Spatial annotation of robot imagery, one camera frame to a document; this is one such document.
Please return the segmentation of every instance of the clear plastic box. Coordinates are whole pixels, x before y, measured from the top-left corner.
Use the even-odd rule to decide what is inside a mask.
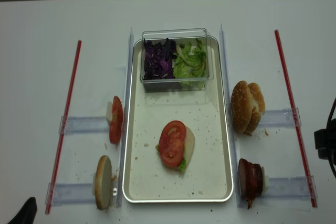
[[[184,79],[154,79],[144,80],[145,70],[145,47],[144,42],[150,40],[153,45],[164,44],[166,39],[175,40],[176,44],[192,44],[192,49],[197,45],[196,38],[202,41],[206,53],[206,67],[203,77]],[[205,28],[167,30],[167,31],[145,31],[142,34],[142,55],[140,81],[146,92],[178,91],[178,90],[202,90],[205,89],[207,81],[213,78],[211,49],[209,46],[209,36]]]

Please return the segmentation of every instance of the tomato slice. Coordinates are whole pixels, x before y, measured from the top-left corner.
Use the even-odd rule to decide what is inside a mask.
[[[180,121],[167,124],[159,140],[161,161],[168,167],[178,167],[184,154],[185,125]]]
[[[121,101],[119,97],[114,97],[112,104],[112,121],[110,125],[111,144],[118,144],[120,142],[122,120],[123,110]]]

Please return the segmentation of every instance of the metal tray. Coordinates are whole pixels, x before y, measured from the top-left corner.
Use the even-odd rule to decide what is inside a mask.
[[[129,202],[222,202],[232,195],[219,46],[214,37],[210,41],[214,78],[206,89],[158,93],[145,93],[141,41],[135,43],[122,182]],[[184,174],[164,167],[155,149],[172,120],[182,121],[196,138]]]

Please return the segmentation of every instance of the red stick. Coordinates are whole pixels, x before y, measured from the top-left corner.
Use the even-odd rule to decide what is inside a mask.
[[[287,72],[284,53],[283,53],[283,50],[282,50],[279,31],[275,30],[274,33],[275,33],[275,38],[276,38],[277,44],[278,44],[280,60],[281,60],[281,64],[282,64],[283,75],[285,76],[285,82],[286,82],[286,86],[287,86],[290,106],[291,106],[292,110],[294,111],[296,106],[295,106],[295,103],[294,103],[294,97],[293,97],[292,89],[290,87],[289,76],[288,76],[288,72]],[[295,122],[297,121],[296,113],[293,113],[293,119],[294,119]],[[310,192],[311,205],[312,205],[312,207],[317,207],[316,195],[315,195],[315,191],[314,191],[313,186],[312,186],[308,161],[307,161],[307,157],[306,157],[306,151],[305,151],[304,145],[303,145],[301,127],[296,126],[295,129],[296,129],[296,134],[297,134],[298,140],[299,140],[299,146],[300,146],[301,157],[302,157],[302,161],[303,161],[303,167],[304,167],[304,171],[305,171],[305,174],[306,174],[306,177],[307,177],[307,183],[308,183],[309,192]]]
[[[73,63],[73,69],[72,69],[72,75],[71,75],[71,79],[70,79],[70,86],[69,86],[69,91],[68,91],[67,103],[65,105],[64,114],[63,114],[63,123],[66,122],[66,118],[68,117],[71,95],[72,95],[72,89],[74,88],[73,83],[75,82],[75,76],[76,76],[76,70],[77,70],[81,45],[82,45],[82,41],[79,40],[78,43],[77,43],[75,61]],[[49,198],[48,198],[48,201],[47,201],[47,207],[46,207],[46,212],[45,212],[46,215],[48,215],[50,213],[51,201],[53,200],[53,191],[54,191],[54,186],[55,186],[55,182],[56,182],[58,163],[59,163],[59,158],[60,158],[60,154],[61,154],[61,150],[62,150],[63,138],[64,138],[64,133],[59,134],[57,152],[56,152],[55,163],[54,163],[53,176],[51,177],[51,182],[50,182],[50,187],[49,187],[49,192],[48,192]]]

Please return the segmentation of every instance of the white table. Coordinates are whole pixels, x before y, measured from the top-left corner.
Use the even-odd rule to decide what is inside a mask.
[[[35,223],[316,223],[334,219],[336,179],[318,159],[313,132],[326,126],[336,96],[335,0],[59,0],[0,3],[0,216],[6,223],[35,196]],[[133,27],[144,30],[206,27],[227,53],[249,53],[252,38],[279,29],[293,95],[300,109],[308,162],[318,192],[309,212],[224,204],[132,205],[100,212],[93,205],[52,207],[44,213],[77,40],[79,68],[95,71],[106,90],[111,65],[122,65]],[[99,64],[102,60],[109,64]],[[85,79],[76,84],[85,90]],[[72,114],[103,113],[84,103]],[[88,166],[96,161],[88,158]]]

